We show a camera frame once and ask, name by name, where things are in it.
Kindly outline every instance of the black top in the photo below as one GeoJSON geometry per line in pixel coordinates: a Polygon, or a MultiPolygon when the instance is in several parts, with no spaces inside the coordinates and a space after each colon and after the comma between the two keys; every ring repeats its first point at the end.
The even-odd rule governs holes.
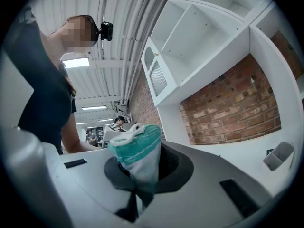
{"type": "Polygon", "coordinates": [[[60,132],[71,113],[76,112],[75,100],[63,73],[44,50],[36,20],[13,25],[4,46],[11,61],[34,89],[19,127],[32,132],[42,142],[53,144],[62,154],[60,132]]]}
{"type": "MultiPolygon", "coordinates": [[[[86,136],[86,139],[85,140],[91,140],[91,139],[94,139],[94,138],[97,138],[96,134],[92,132],[92,135],[89,137],[89,136],[86,136]]],[[[91,143],[91,145],[96,145],[98,143],[98,139],[91,143]]]]}

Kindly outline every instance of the teal and white cloth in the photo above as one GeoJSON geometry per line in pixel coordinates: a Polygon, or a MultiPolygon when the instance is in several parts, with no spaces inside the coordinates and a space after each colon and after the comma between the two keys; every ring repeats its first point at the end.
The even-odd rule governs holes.
{"type": "Polygon", "coordinates": [[[122,167],[129,171],[136,188],[153,195],[161,154],[160,128],[135,124],[129,131],[111,139],[109,148],[115,151],[122,167]]]}

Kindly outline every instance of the woman's arm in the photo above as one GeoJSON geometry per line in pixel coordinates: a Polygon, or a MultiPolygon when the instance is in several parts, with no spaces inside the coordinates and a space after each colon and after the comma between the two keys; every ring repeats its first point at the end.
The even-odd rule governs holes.
{"type": "Polygon", "coordinates": [[[74,113],[71,114],[70,119],[61,129],[61,137],[62,143],[68,153],[98,150],[98,148],[80,141],[75,124],[74,113]]]}

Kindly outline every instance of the vent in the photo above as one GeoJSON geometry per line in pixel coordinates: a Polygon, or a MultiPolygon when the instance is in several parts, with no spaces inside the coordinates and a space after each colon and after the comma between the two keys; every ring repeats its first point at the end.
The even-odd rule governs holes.
{"type": "Polygon", "coordinates": [[[152,81],[155,94],[156,96],[158,96],[167,86],[167,81],[157,61],[155,62],[154,67],[151,70],[150,79],[152,81]]]}

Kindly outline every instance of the person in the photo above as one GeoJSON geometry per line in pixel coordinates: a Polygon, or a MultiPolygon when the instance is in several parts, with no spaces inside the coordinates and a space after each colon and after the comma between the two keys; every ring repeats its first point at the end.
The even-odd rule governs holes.
{"type": "Polygon", "coordinates": [[[124,117],[123,116],[119,116],[114,120],[114,124],[113,127],[120,127],[122,128],[124,124],[124,117]]]}
{"type": "Polygon", "coordinates": [[[91,129],[86,130],[86,139],[85,142],[89,141],[89,144],[95,147],[98,147],[98,139],[95,133],[91,129]]]}
{"type": "Polygon", "coordinates": [[[80,142],[74,112],[76,91],[61,58],[81,52],[98,41],[98,28],[91,16],[73,16],[50,35],[40,31],[31,7],[16,18],[4,40],[4,49],[34,89],[18,126],[54,145],[59,154],[61,141],[68,153],[95,150],[80,142]]]}

